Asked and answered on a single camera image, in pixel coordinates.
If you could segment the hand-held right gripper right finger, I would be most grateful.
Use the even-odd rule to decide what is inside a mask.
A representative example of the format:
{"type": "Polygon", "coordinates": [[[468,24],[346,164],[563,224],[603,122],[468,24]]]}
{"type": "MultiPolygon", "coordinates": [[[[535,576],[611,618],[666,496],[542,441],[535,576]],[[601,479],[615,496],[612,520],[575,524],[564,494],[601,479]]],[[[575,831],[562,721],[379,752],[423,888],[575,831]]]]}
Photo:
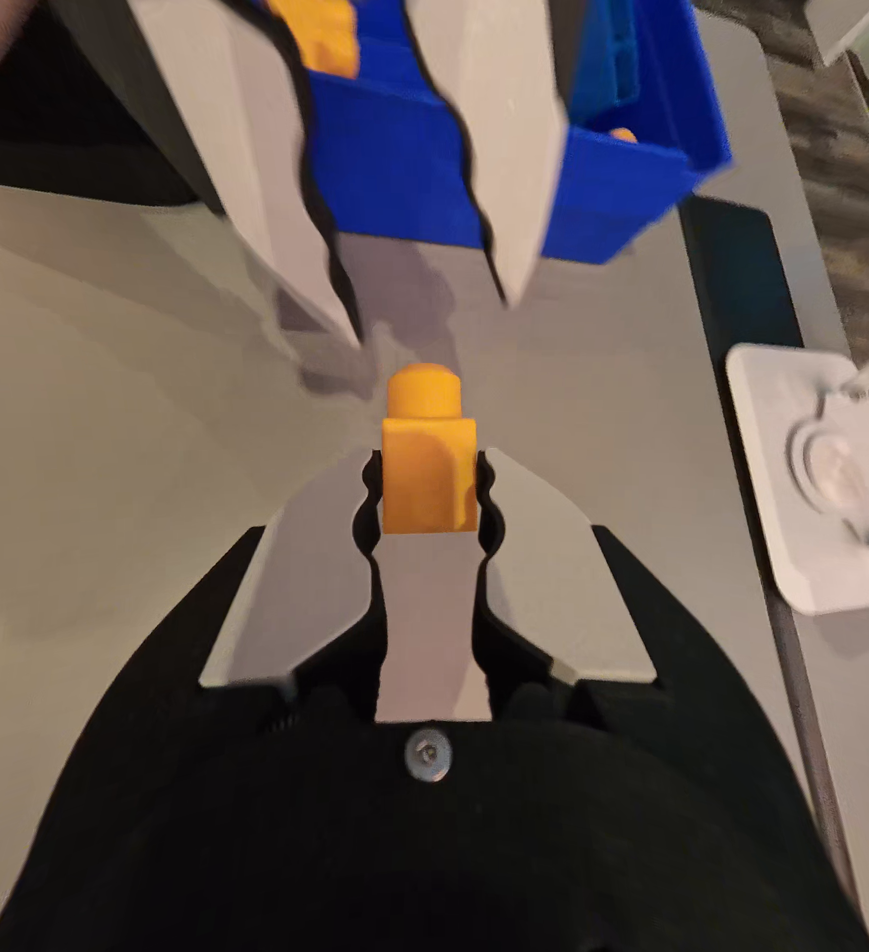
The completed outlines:
{"type": "Polygon", "coordinates": [[[506,453],[485,452],[500,541],[486,561],[486,604],[539,651],[563,684],[652,684],[642,638],[583,511],[506,453]]]}

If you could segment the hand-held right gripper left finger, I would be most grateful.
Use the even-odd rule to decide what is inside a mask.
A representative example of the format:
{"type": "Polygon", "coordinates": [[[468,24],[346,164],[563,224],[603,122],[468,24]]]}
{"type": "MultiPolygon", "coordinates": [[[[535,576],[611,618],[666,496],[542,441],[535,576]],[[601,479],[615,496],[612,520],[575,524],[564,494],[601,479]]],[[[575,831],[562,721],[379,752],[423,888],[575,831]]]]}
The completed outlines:
{"type": "Polygon", "coordinates": [[[296,688],[306,666],[366,630],[387,648],[379,566],[380,457],[357,448],[288,499],[263,529],[210,655],[203,688],[296,688]]]}

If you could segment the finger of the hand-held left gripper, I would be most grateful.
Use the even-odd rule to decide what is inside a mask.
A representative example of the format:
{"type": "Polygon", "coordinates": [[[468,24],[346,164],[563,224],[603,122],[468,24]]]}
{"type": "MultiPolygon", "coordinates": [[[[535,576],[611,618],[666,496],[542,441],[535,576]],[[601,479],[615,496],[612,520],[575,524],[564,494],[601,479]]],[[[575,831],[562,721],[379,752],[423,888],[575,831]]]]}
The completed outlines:
{"type": "Polygon", "coordinates": [[[312,168],[314,100],[290,24],[257,2],[129,7],[251,258],[319,327],[359,350],[364,328],[312,168]]]}
{"type": "Polygon", "coordinates": [[[462,134],[462,178],[498,293],[518,306],[547,237],[569,122],[544,1],[407,1],[428,85],[462,134]]]}

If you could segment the blue plastic bin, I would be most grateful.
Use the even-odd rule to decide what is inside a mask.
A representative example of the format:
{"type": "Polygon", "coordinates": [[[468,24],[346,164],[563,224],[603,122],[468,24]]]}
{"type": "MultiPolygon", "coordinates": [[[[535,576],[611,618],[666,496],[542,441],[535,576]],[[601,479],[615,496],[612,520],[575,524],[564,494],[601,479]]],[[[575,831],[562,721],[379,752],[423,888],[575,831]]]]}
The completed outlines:
{"type": "MultiPolygon", "coordinates": [[[[341,232],[484,250],[463,141],[404,2],[352,2],[360,66],[309,71],[314,176],[341,232]]],[[[541,256],[604,265],[731,160],[691,2],[547,2],[568,116],[541,256]],[[627,127],[629,144],[609,131],[627,127]]]]}

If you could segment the white stand base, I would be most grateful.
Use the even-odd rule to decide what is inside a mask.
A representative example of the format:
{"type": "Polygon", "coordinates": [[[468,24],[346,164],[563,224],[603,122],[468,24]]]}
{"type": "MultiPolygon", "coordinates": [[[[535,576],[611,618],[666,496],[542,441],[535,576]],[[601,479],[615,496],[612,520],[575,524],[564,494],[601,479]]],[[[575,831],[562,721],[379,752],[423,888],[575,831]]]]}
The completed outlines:
{"type": "Polygon", "coordinates": [[[869,368],[742,343],[726,378],[785,601],[808,616],[869,609],[869,368]]]}

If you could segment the black mat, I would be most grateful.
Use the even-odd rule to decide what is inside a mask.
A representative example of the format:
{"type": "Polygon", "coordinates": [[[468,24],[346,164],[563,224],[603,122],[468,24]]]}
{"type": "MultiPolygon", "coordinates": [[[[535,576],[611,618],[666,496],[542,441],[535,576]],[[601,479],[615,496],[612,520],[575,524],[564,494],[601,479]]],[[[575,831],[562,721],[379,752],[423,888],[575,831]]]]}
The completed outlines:
{"type": "Polygon", "coordinates": [[[800,349],[800,325],[772,222],[760,208],[693,195],[679,206],[714,369],[738,344],[800,349]]]}

